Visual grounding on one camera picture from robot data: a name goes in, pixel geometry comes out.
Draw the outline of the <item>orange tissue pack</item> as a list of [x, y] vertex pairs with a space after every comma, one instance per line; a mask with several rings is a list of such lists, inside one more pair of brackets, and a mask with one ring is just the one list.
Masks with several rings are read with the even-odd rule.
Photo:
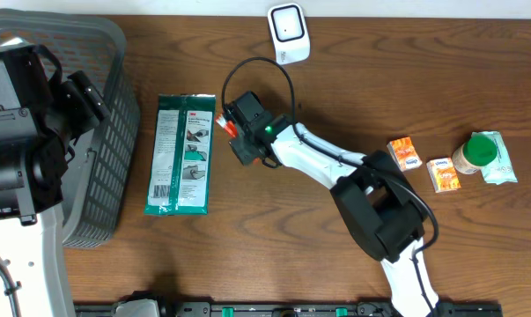
[[402, 172], [419, 168], [423, 163], [409, 136], [390, 141], [387, 148]]
[[426, 163], [434, 191], [442, 193], [461, 188], [453, 161], [450, 158], [436, 158]]

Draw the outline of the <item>mint green wipes packet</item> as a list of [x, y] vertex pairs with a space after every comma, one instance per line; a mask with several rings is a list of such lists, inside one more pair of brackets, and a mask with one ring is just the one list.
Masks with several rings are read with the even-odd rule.
[[481, 170], [483, 179], [488, 184], [500, 185], [506, 182], [517, 183], [513, 164], [503, 137], [499, 131], [473, 132], [472, 136], [487, 136], [497, 146], [497, 157]]

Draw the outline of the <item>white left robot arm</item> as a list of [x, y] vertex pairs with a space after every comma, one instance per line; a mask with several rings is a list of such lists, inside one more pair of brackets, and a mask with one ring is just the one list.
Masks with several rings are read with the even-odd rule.
[[0, 45], [0, 316], [75, 313], [63, 256], [63, 176], [110, 115], [86, 74], [45, 46]]

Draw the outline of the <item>dark green package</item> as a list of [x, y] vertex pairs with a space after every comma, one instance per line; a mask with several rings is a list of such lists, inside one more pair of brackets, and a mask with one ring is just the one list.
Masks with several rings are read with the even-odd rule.
[[159, 96], [146, 215], [208, 213], [215, 107], [211, 94]]

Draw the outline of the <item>red and white package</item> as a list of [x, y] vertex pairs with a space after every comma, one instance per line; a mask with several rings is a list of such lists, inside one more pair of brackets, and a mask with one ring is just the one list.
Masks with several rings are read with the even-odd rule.
[[231, 137], [229, 145], [243, 166], [249, 166], [260, 160], [261, 153], [259, 150], [233, 121], [227, 120], [223, 114], [220, 114], [215, 122]]

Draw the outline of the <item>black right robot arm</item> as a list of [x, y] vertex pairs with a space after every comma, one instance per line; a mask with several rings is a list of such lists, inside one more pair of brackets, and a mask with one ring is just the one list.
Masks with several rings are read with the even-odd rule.
[[243, 165], [293, 168], [329, 190], [350, 236], [381, 264], [398, 314], [438, 314], [423, 256], [424, 221], [436, 218], [388, 154], [337, 147], [287, 114], [273, 116], [253, 92], [224, 104], [217, 123]]

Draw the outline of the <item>green lidded small jar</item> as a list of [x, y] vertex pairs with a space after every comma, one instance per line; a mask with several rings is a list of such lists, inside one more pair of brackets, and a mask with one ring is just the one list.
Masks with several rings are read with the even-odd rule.
[[498, 155], [498, 147], [487, 136], [474, 134], [452, 156], [454, 168], [462, 174], [473, 174], [491, 163]]

